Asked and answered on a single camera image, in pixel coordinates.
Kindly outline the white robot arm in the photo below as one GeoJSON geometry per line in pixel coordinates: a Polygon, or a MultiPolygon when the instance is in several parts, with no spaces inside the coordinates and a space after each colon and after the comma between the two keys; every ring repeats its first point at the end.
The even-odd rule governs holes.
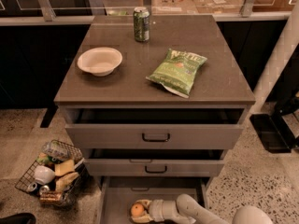
{"type": "MultiPolygon", "coordinates": [[[[130,208],[130,215],[134,223],[229,224],[188,194],[180,194],[175,201],[137,200],[130,208]]],[[[263,210],[248,205],[235,212],[232,224],[273,224],[273,221],[263,210]]]]}

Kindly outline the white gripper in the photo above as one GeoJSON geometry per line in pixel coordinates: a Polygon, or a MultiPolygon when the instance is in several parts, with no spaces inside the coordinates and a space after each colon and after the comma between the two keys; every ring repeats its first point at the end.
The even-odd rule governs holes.
{"type": "Polygon", "coordinates": [[[184,217],[178,212],[175,201],[164,201],[164,200],[137,200],[135,202],[137,207],[142,210],[149,209],[149,215],[142,217],[132,217],[132,221],[138,224],[150,223],[152,220],[155,222],[162,222],[171,220],[176,223],[182,223],[184,217]]]}

